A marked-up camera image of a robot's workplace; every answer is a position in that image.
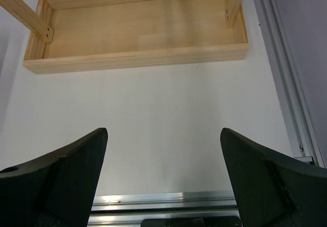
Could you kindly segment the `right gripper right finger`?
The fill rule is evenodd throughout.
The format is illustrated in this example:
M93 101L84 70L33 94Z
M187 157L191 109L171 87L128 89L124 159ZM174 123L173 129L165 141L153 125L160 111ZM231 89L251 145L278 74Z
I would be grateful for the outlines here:
M326 169L223 128L220 143L243 226L326 226Z

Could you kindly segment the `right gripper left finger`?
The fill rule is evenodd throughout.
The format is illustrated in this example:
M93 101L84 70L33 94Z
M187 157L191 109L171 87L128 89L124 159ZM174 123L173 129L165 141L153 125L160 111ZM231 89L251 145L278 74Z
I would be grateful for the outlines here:
M108 141L98 128L1 170L1 226L87 226Z

